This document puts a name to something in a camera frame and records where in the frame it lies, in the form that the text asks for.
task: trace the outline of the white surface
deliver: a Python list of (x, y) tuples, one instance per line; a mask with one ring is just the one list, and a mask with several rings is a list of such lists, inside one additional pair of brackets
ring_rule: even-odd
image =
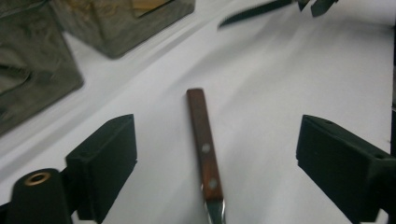
[(291, 6), (217, 30), (258, 2), (197, 0), (193, 15), (116, 61), (68, 36), (85, 86), (0, 138), (0, 203), (22, 175), (63, 169), (103, 123), (134, 114), (138, 164), (105, 223), (207, 223), (185, 96), (202, 87), (227, 223), (348, 223), (297, 166), (301, 117), (389, 151), (396, 3), (340, 1), (317, 19)]

